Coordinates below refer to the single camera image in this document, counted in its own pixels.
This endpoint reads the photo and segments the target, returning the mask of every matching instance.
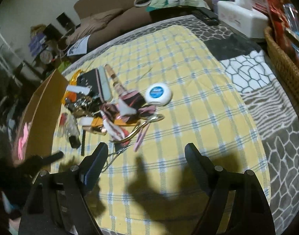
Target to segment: tissue holder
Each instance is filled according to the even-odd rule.
[[[243,8],[236,2],[219,1],[217,5],[220,21],[256,42],[264,40],[263,31],[268,26],[266,15],[253,8]]]

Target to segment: yellow checkered cloth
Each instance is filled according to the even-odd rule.
[[[190,142],[228,171],[255,171],[269,201],[269,170],[254,121],[219,62],[187,28],[171,26],[113,46],[81,69],[106,63],[127,89],[144,94],[151,84],[163,82],[173,97],[158,108],[165,119],[150,125],[139,151],[134,153],[130,147],[100,175],[99,195],[105,206],[96,217],[100,227],[122,234],[154,235],[166,230],[190,234],[208,200],[184,157],[184,147]],[[109,152],[113,151],[108,134],[86,134],[86,155],[99,142],[108,143]],[[53,152],[58,150],[65,153],[63,163],[73,156],[77,163],[83,159],[80,149],[71,149],[55,133]],[[53,164],[52,171],[57,172],[58,166]],[[222,226],[231,207],[229,200]]]

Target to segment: pile of small items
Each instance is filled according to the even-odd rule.
[[[117,104],[110,103],[112,94],[106,72],[118,93]],[[86,131],[101,135],[106,135],[108,132],[115,145],[115,152],[110,155],[118,156],[131,146],[131,139],[139,133],[134,145],[134,151],[137,151],[149,124],[164,119],[162,114],[154,114],[156,107],[147,105],[138,91],[125,89],[108,64],[88,72],[78,70],[72,76],[61,102],[71,114],[61,115],[58,137],[65,135],[72,148],[82,146],[83,156]],[[82,144],[79,140],[78,124],[83,129]],[[134,126],[133,131],[128,132],[123,128],[126,126]]]

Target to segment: patterned tablecloth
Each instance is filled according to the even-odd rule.
[[[163,82],[173,97],[168,105],[158,108],[157,113],[165,119],[150,125],[139,152],[132,148],[125,151],[100,175],[99,198],[105,206],[97,217],[100,227],[126,234],[191,233],[208,197],[184,157],[184,147],[190,142],[228,171],[255,171],[270,199],[267,159],[255,123],[222,66],[191,31],[170,26],[115,45],[80,68],[105,64],[127,89],[144,94],[151,84]],[[109,135],[90,134],[86,154],[100,141],[113,151]],[[73,157],[76,163],[82,159],[65,138],[54,137],[53,151],[58,150],[65,152],[63,163]],[[52,171],[57,170],[58,165],[53,165]],[[232,199],[222,228],[231,208]]]
[[[82,57],[64,75],[70,74],[114,45],[129,43],[172,25],[185,26],[205,43],[250,111],[268,159],[270,209],[277,234],[281,234],[299,210],[298,107],[293,99],[289,100],[289,91],[283,90],[285,85],[279,83],[268,57],[258,45],[233,34],[224,26],[209,27],[192,15],[183,16],[122,35]]]

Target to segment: brown sofa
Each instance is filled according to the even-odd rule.
[[[211,6],[211,0],[204,1]],[[74,5],[80,19],[117,8],[123,8],[124,12],[111,20],[106,28],[91,34],[87,44],[88,51],[141,26],[189,13],[183,11],[183,9],[175,8],[156,10],[149,13],[146,11],[146,7],[134,7],[134,0],[79,0]]]

